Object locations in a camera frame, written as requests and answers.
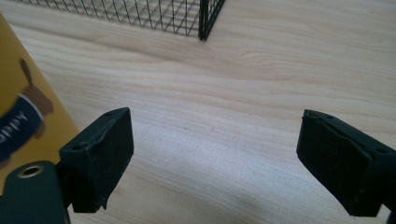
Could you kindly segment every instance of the brown cartoon dog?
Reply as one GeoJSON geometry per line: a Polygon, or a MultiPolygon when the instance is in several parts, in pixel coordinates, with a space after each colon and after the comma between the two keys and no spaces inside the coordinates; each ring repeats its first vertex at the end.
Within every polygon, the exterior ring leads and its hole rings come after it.
{"type": "Polygon", "coordinates": [[[53,113],[52,101],[34,85],[24,59],[20,60],[20,66],[29,85],[21,91],[8,112],[0,117],[0,168],[5,167],[11,154],[32,136],[39,138],[43,135],[46,130],[44,117],[53,113]]]}
{"type": "MultiPolygon", "coordinates": [[[[44,93],[38,89],[33,84],[32,75],[30,73],[29,67],[24,59],[21,59],[21,69],[26,76],[29,86],[24,88],[21,92],[25,95],[41,112],[43,117],[47,116],[49,113],[53,113],[53,104],[49,98],[47,98],[44,93]]],[[[46,122],[42,120],[39,128],[35,133],[35,138],[39,138],[46,129],[46,122]]]]}

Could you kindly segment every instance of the wooden floor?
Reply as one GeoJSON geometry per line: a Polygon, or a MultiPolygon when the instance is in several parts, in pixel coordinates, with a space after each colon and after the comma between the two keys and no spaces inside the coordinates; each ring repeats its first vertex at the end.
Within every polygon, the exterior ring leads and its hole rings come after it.
{"type": "Polygon", "coordinates": [[[304,168],[304,109],[396,148],[396,1],[227,0],[206,42],[0,1],[82,130],[132,109],[107,210],[72,223],[385,223],[350,217],[304,168]]]}

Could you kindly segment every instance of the metal grid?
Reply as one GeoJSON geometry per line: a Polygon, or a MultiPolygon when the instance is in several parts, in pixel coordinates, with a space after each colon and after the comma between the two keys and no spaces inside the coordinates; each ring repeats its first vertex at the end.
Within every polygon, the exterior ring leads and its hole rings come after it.
{"type": "Polygon", "coordinates": [[[225,0],[14,0],[206,40],[225,0]]]}

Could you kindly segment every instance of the yellow packaging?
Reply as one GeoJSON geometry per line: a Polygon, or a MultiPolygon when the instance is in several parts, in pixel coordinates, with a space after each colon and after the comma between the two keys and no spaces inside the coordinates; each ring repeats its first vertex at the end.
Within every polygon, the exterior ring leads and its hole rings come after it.
{"type": "Polygon", "coordinates": [[[31,161],[59,161],[78,129],[0,13],[0,194],[31,161]]]}

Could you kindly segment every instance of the cardboard box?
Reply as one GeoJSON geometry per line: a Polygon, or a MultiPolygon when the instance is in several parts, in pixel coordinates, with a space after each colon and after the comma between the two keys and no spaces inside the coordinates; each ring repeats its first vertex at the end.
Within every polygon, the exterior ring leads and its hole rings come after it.
{"type": "Polygon", "coordinates": [[[0,14],[0,194],[7,175],[31,161],[59,161],[78,133],[49,83],[0,14]]]}

